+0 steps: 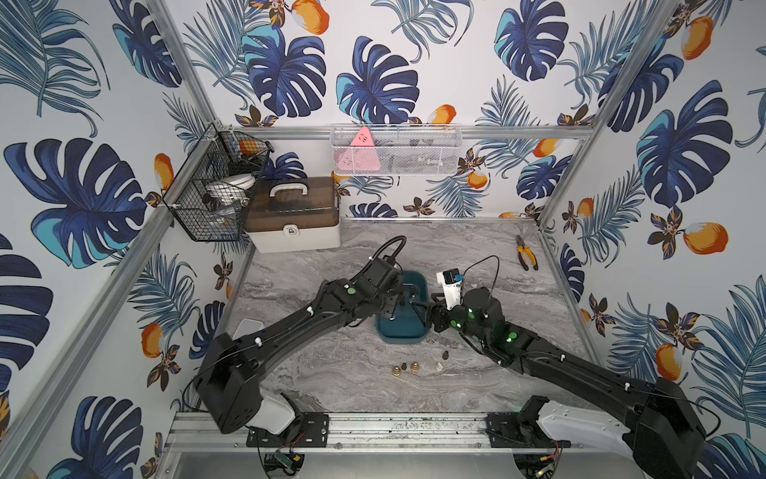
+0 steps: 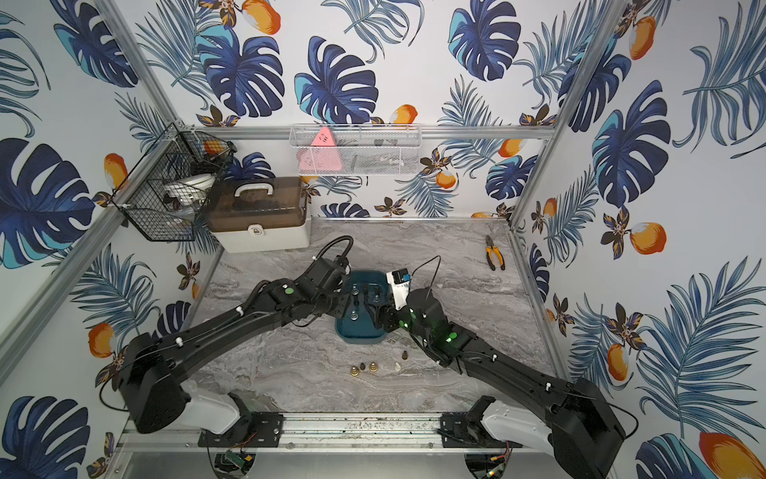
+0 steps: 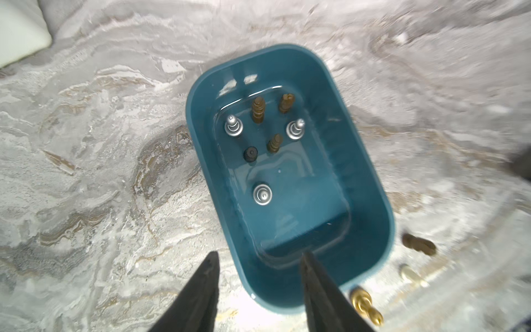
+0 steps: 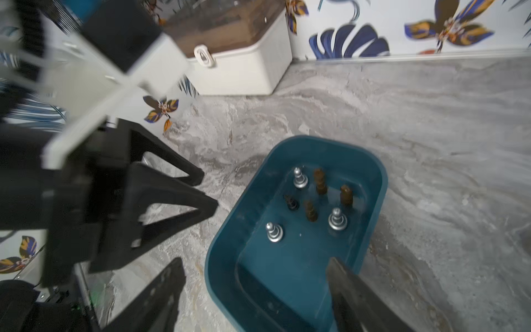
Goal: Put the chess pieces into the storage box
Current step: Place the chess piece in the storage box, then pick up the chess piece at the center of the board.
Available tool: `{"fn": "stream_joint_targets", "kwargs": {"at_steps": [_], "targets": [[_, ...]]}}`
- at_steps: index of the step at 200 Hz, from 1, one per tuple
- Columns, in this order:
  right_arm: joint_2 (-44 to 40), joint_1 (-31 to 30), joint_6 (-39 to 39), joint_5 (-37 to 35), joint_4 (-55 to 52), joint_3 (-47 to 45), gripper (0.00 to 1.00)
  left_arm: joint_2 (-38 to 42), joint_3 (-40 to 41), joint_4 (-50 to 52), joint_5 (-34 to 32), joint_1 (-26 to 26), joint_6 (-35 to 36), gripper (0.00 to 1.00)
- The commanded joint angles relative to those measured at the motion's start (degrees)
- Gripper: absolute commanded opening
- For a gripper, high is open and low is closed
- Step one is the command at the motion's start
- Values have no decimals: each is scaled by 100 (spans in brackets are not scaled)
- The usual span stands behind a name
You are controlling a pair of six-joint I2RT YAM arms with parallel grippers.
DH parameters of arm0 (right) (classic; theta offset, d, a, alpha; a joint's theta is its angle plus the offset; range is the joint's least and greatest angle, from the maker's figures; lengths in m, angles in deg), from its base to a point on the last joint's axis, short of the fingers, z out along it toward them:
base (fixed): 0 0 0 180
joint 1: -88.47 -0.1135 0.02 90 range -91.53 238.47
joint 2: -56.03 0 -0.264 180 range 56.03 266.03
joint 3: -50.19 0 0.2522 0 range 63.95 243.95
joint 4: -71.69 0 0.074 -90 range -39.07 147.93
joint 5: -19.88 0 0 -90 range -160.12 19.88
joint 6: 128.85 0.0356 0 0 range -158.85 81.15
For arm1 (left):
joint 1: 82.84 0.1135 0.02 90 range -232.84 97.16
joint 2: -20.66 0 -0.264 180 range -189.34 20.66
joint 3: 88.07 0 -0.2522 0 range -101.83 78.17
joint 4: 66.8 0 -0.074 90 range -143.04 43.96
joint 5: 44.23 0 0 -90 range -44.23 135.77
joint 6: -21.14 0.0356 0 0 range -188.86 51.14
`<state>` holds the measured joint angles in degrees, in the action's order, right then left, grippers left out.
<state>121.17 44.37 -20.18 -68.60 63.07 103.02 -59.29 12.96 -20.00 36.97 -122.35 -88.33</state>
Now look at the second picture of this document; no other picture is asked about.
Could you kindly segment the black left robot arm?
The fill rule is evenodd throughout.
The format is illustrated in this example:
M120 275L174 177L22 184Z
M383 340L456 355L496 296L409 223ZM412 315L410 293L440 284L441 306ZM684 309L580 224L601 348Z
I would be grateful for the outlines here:
M263 281L241 305L196 327L134 337L113 383L137 431L150 434L185 423L234 441L249 436L251 413L240 399L196 389L188 380L258 335L337 309L348 272L345 255L317 257L294 281Z

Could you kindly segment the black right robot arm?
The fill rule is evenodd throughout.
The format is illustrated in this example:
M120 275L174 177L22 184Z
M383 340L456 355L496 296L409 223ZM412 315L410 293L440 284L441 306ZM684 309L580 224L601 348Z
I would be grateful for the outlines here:
M377 329L403 329L442 367L480 380L533 413L550 429L554 459L573 478L604 478L626 431L602 391L588 379L575 382L542 373L502 353L479 335L447 319L428 289L409 293L405 305L357 299Z

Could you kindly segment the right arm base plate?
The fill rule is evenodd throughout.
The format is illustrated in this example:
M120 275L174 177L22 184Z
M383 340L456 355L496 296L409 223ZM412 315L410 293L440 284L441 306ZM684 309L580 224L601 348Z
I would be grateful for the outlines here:
M480 422L472 421L466 412L444 413L436 432L441 436L444 448L510 449L523 448L513 441L493 438Z

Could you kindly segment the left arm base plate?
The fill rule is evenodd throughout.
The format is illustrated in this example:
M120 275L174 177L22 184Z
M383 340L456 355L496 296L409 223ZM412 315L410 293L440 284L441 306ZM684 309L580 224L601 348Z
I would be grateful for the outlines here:
M274 412L251 412L225 433L204 430L197 446L201 448L275 448L279 446L285 417Z

